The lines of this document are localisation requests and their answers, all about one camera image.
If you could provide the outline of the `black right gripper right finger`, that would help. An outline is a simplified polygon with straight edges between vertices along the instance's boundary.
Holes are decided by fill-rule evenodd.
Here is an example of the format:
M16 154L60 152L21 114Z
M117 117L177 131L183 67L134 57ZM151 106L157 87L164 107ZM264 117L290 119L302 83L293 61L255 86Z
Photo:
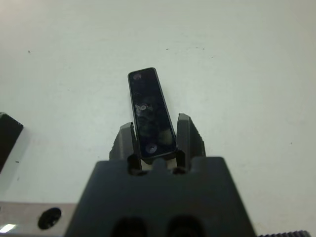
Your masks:
M193 158L206 156L204 141L187 114L178 116L176 146L176 162L180 168L190 170Z

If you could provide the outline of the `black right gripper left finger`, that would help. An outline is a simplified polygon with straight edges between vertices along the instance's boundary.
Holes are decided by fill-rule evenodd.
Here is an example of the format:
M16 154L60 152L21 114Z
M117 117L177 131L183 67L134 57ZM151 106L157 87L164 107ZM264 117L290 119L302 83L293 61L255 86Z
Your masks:
M137 162L136 137L133 122L122 125L110 150L110 160Z

